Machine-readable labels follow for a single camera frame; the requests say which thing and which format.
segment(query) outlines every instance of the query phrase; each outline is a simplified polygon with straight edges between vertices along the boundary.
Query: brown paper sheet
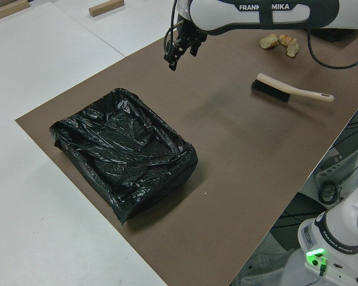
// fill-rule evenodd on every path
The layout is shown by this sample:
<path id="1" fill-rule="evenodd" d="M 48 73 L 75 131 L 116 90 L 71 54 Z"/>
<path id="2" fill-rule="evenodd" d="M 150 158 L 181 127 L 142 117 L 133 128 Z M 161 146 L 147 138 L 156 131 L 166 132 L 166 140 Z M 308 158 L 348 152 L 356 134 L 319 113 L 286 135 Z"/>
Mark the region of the brown paper sheet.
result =
<path id="1" fill-rule="evenodd" d="M 300 43 L 296 58 L 282 46 L 261 49 L 268 31 L 239 30 L 210 36 L 175 72 L 157 41 L 17 122 L 169 286 L 228 286 L 358 109 L 358 67 L 318 66 L 306 34 L 288 34 Z M 313 42 L 323 61 L 358 59 L 358 38 Z M 336 99 L 280 102 L 251 91 L 258 73 Z M 199 157 L 185 186 L 124 226 L 53 146 L 48 130 L 116 87 L 137 94 Z"/>

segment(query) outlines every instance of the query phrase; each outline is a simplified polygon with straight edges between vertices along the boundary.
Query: hand brush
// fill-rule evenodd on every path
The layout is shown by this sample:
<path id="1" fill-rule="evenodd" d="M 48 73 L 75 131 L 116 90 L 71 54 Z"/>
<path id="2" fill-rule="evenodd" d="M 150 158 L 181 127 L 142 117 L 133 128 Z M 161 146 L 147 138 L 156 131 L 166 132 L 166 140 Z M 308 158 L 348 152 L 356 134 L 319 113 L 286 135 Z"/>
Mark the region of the hand brush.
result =
<path id="1" fill-rule="evenodd" d="M 332 102 L 334 100 L 333 95 L 298 89 L 291 85 L 287 85 L 286 83 L 280 82 L 279 80 L 272 79 L 271 77 L 262 73 L 257 75 L 257 80 L 253 82 L 252 88 L 256 89 L 257 91 L 262 91 L 266 94 L 269 94 L 284 102 L 289 101 L 291 94 L 327 102 Z"/>

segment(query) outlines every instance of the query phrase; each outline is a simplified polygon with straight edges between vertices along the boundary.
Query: black bin liner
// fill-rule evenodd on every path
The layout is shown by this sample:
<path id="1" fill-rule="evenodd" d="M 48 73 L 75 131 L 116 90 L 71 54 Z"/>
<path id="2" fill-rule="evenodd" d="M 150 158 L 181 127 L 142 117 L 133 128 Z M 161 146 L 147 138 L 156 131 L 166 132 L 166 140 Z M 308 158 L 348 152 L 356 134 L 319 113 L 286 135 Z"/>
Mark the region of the black bin liner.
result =
<path id="1" fill-rule="evenodd" d="M 188 180 L 195 149 L 138 96 L 115 89 L 50 132 L 121 223 Z"/>

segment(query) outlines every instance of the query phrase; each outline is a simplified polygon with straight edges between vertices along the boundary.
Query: franka emika label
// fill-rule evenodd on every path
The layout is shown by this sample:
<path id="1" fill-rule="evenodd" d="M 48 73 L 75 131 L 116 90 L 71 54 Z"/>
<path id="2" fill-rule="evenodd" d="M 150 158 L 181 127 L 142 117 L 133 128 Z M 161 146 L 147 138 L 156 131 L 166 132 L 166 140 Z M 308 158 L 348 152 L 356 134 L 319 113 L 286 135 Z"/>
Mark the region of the franka emika label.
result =
<path id="1" fill-rule="evenodd" d="M 272 11 L 290 11 L 293 10 L 296 5 L 297 4 L 272 4 Z M 239 11 L 242 12 L 258 12 L 260 9 L 259 4 L 235 4 L 235 6 Z"/>

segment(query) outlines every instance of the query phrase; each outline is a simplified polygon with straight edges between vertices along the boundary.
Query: black bristles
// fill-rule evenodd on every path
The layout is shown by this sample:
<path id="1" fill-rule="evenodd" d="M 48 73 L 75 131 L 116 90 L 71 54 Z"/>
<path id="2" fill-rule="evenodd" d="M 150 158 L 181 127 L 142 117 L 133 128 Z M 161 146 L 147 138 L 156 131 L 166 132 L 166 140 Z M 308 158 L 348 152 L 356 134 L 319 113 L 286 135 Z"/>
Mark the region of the black bristles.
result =
<path id="1" fill-rule="evenodd" d="M 287 94 L 286 92 L 280 91 L 277 88 L 272 88 L 270 85 L 267 85 L 263 82 L 260 82 L 259 80 L 255 80 L 252 83 L 252 89 L 255 89 L 257 91 L 261 91 L 267 95 L 270 95 L 272 97 L 277 98 L 278 100 L 281 100 L 283 102 L 288 102 L 290 94 Z"/>

